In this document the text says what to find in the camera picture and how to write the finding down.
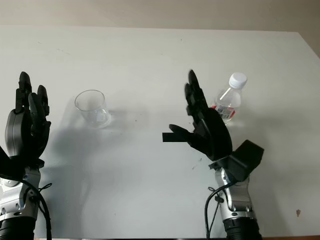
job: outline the table surface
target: table surface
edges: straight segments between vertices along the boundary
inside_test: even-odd
[[[265,149],[249,186],[260,232],[319,235],[319,66],[295,32],[1,26],[0,144],[25,71],[49,97],[40,185],[53,183],[43,196],[54,238],[204,238],[207,187],[217,186],[210,161],[186,143],[162,143],[162,132],[192,130],[189,69],[208,102],[243,72],[229,131],[234,148],[249,139]],[[74,107],[87,89],[106,95],[105,129],[86,127]],[[39,214],[35,235],[45,232]],[[212,236],[225,236],[220,214]]]

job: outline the black cable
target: black cable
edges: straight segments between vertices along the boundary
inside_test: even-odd
[[[210,225],[210,228],[209,228],[209,236],[211,235],[211,229],[212,229],[212,226],[214,225],[214,221],[215,221],[215,218],[216,218],[216,215],[217,215],[217,212],[218,212],[218,208],[219,208],[219,203],[217,202],[216,203],[216,208],[215,208],[215,211],[214,211],[214,214],[213,214],[212,222],[211,222],[211,225]]]
[[[217,193],[219,193],[220,191],[231,187],[232,185],[234,185],[235,182],[230,182],[226,185],[223,185],[221,187],[219,187],[217,190],[213,191],[208,198],[205,201],[205,205],[204,205],[204,223],[205,223],[205,233],[206,233],[206,239],[210,239],[210,233],[209,233],[209,223],[208,223],[208,206],[210,203],[210,200],[214,197],[214,195],[216,195]]]
[[[31,183],[29,183],[29,182],[27,182],[26,180],[19,180],[21,183],[23,183],[23,184],[25,184],[25,185],[27,185],[31,190],[33,190],[35,193],[36,193],[36,195],[38,196],[38,198],[39,198],[39,200],[40,200],[40,202],[41,202],[41,204],[42,204],[42,206],[43,206],[43,211],[41,211],[42,213],[43,213],[43,216],[44,216],[44,218],[45,218],[45,225],[46,225],[46,239],[47,240],[52,240],[52,235],[51,235],[51,222],[50,222],[50,214],[49,214],[49,209],[48,209],[48,206],[47,206],[47,204],[46,204],[46,201],[45,201],[45,199],[44,199],[44,197],[41,195],[41,193],[40,193],[40,191],[35,187],[35,186],[33,186]]]
[[[52,183],[48,183],[47,185],[43,186],[43,187],[39,187],[39,193],[41,193],[42,190],[50,188],[52,186]],[[38,208],[40,210],[40,212],[42,212],[43,215],[45,215],[45,211],[42,209],[40,202],[38,201]]]

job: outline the white bottle cap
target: white bottle cap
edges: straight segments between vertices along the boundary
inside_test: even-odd
[[[246,75],[241,72],[235,72],[230,77],[229,85],[234,89],[242,89],[246,85],[247,80]]]

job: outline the robotic arm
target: robotic arm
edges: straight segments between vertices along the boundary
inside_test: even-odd
[[[249,174],[260,164],[264,149],[246,140],[233,151],[229,131],[219,113],[209,108],[204,93],[193,70],[184,92],[187,114],[193,117],[194,131],[170,124],[173,133],[163,133],[163,142],[187,142],[192,148],[204,153],[215,170],[219,188],[214,190],[205,203],[206,237],[210,238],[208,205],[215,200],[220,205],[222,221],[228,240],[261,240],[259,227],[250,200]]]
[[[47,239],[51,239],[49,211],[39,191],[44,161],[39,159],[46,148],[51,122],[46,88],[32,92],[28,74],[22,72],[16,90],[15,109],[8,116],[5,143],[10,157],[0,147],[0,239],[34,239],[40,208],[46,219]]]

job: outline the clear glass cup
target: clear glass cup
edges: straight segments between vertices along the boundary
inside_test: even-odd
[[[107,110],[105,95],[98,90],[86,90],[76,96],[75,107],[93,128],[104,128],[111,122],[111,115]]]

